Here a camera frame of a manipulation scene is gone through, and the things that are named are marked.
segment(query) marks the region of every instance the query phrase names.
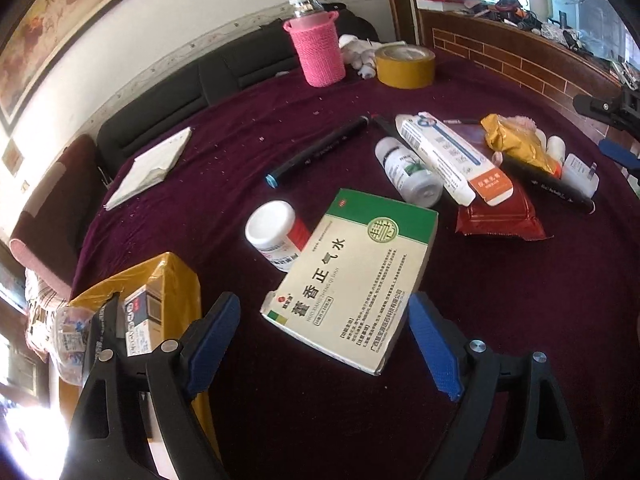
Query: packaging tape roll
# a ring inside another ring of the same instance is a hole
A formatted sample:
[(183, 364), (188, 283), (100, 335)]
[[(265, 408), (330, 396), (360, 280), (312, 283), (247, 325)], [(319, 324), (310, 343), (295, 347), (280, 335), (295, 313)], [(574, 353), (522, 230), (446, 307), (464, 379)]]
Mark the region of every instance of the packaging tape roll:
[(428, 48), (390, 45), (376, 50), (378, 79), (394, 88), (423, 88), (433, 83), (436, 56)]

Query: red label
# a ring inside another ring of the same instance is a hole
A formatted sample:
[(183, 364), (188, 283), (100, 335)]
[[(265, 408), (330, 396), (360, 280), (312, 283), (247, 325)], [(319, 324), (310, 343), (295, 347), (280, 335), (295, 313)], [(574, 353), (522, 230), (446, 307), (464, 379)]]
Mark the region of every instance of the red label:
[(485, 202), (489, 202), (489, 200), (493, 200), (513, 188), (509, 177), (498, 168), (471, 179), (469, 184), (484, 198)]
[(296, 217), (296, 221), (293, 222), (291, 227), (291, 231), (287, 233), (287, 238), (291, 240), (298, 250), (302, 250), (305, 248), (306, 243), (309, 241), (309, 230), (306, 226), (300, 221), (298, 217)]

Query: table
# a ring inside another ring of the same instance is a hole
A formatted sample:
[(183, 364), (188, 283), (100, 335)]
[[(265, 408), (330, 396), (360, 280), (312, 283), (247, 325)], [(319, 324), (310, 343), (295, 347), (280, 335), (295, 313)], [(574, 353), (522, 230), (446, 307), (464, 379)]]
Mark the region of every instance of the table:
[[(283, 274), (244, 240), (244, 224), (260, 204), (283, 199), (313, 228), (341, 187), (399, 199), (374, 156), (383, 135), (372, 125), (281, 187), (264, 181), (268, 170), (359, 114), (527, 115), (548, 136), (560, 135), (568, 153), (598, 163), (596, 212), (584, 215), (532, 190), (550, 240), (467, 238), (454, 232), (457, 207), (444, 198), (420, 290), (496, 352), (544, 351), (589, 478), (613, 475), (640, 434), (640, 202), (615, 164), (540, 99), (444, 55), (436, 83), (415, 91), (353, 73), (324, 89), (308, 86), (300, 72), (268, 80), (167, 133), (194, 128), (163, 184), (95, 218), (74, 295), (173, 251), (197, 272), (204, 308), (224, 290), (239, 296), (241, 323), (210, 389), (232, 479), (414, 479), (454, 405), (436, 391), (410, 330), (402, 330), (382, 375), (372, 377), (270, 325), (258, 310)], [(475, 476), (481, 473), (478, 466)]]

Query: pink cushion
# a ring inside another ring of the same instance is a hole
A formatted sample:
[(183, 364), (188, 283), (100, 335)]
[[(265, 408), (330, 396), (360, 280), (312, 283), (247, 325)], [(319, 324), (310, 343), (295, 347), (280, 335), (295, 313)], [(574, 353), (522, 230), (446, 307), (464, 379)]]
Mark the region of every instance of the pink cushion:
[(12, 238), (9, 241), (9, 249), (11, 250), (11, 254), (19, 263), (23, 264), (27, 269), (31, 269), (40, 276), (44, 282), (60, 296), (66, 300), (71, 298), (71, 286), (57, 277), (52, 270), (46, 267), (36, 257), (36, 255), (29, 250), (23, 241), (18, 240), (17, 238)]

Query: red snack package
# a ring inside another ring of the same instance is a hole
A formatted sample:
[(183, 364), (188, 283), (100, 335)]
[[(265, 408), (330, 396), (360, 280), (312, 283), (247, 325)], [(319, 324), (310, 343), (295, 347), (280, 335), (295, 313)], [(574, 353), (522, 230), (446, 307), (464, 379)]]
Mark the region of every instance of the red snack package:
[(545, 230), (536, 217), (536, 210), (519, 182), (511, 179), (513, 195), (498, 204), (489, 206), (482, 200), (474, 200), (458, 209), (456, 232), (464, 235), (517, 236), (527, 241), (546, 240)]

